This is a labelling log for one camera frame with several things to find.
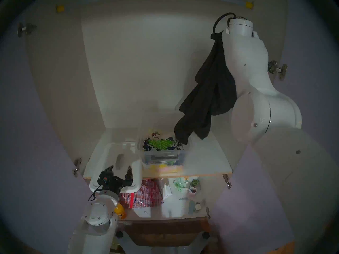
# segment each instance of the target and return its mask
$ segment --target metal hinge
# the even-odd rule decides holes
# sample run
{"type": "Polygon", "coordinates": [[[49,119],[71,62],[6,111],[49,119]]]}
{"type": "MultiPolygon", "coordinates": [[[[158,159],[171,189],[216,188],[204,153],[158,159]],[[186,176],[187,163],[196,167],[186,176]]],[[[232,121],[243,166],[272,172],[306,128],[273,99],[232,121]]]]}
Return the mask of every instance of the metal hinge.
{"type": "Polygon", "coordinates": [[[82,162],[81,158],[75,159],[75,161],[74,161],[75,168],[72,169],[72,173],[75,177],[78,177],[78,171],[79,171],[79,167],[81,165],[81,162],[82,162]]]}
{"type": "Polygon", "coordinates": [[[208,208],[208,207],[206,207],[206,214],[207,214],[207,216],[208,216],[208,219],[211,219],[211,216],[210,216],[210,214],[209,214],[209,208],[208,208]]]}
{"type": "Polygon", "coordinates": [[[276,72],[279,73],[279,79],[283,81],[287,71],[287,64],[283,64],[282,67],[278,67],[278,62],[273,60],[269,62],[267,70],[271,74],[274,74],[276,72]]]}
{"type": "Polygon", "coordinates": [[[232,184],[228,181],[229,177],[227,174],[223,174],[222,177],[224,178],[225,180],[225,183],[227,184],[227,188],[230,189],[232,184]]]}
{"type": "Polygon", "coordinates": [[[18,37],[21,37],[23,33],[31,34],[37,28],[36,25],[28,23],[26,26],[23,26],[22,23],[18,25],[18,37]]]}

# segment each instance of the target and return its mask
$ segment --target red checkered bag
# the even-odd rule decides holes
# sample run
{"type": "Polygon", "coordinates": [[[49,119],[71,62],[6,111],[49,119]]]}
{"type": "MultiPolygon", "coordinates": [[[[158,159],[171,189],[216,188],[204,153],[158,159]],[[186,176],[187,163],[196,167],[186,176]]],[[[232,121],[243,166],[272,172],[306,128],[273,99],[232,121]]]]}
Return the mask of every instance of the red checkered bag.
{"type": "Polygon", "coordinates": [[[150,178],[142,180],[141,187],[134,193],[120,193],[119,203],[124,208],[148,208],[164,202],[159,186],[150,178]]]}

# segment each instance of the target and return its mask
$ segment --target orange bottle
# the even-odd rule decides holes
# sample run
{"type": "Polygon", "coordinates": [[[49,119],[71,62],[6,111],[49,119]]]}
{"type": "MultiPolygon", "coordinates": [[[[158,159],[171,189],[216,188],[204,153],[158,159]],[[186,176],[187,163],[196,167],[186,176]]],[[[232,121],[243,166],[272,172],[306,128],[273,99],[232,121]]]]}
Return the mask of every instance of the orange bottle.
{"type": "Polygon", "coordinates": [[[124,207],[118,203],[114,209],[114,212],[117,213],[117,215],[121,218],[124,219],[126,217],[126,212],[124,210],[124,207]]]}

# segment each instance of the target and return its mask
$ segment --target yellow object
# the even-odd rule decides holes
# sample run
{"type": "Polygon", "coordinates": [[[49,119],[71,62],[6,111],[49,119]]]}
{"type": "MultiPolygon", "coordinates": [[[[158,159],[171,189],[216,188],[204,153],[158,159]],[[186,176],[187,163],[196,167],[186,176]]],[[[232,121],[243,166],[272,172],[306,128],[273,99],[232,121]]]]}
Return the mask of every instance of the yellow object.
{"type": "Polygon", "coordinates": [[[124,207],[123,207],[120,203],[117,204],[117,206],[116,206],[115,209],[114,209],[114,212],[115,212],[121,219],[124,219],[124,218],[127,216],[127,214],[126,214],[126,212],[125,212],[125,210],[124,210],[124,207]]]}
{"type": "Polygon", "coordinates": [[[253,8],[253,3],[251,3],[251,2],[246,2],[246,8],[252,9],[252,8],[253,8]]]}
{"type": "Polygon", "coordinates": [[[60,6],[57,5],[56,10],[57,10],[57,13],[61,13],[65,10],[65,7],[63,5],[60,5],[60,6]]]}

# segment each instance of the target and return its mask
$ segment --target yellow tape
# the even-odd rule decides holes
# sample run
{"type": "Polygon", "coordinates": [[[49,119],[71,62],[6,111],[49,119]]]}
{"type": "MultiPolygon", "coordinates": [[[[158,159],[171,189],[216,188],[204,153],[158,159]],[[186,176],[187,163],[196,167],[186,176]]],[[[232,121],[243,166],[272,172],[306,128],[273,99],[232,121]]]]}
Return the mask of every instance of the yellow tape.
{"type": "Polygon", "coordinates": [[[57,13],[61,13],[65,10],[65,8],[63,5],[60,5],[60,6],[57,5],[56,10],[57,10],[57,13]]]}
{"type": "Polygon", "coordinates": [[[251,3],[251,2],[246,2],[246,8],[252,9],[252,8],[253,8],[253,3],[251,3]]]}

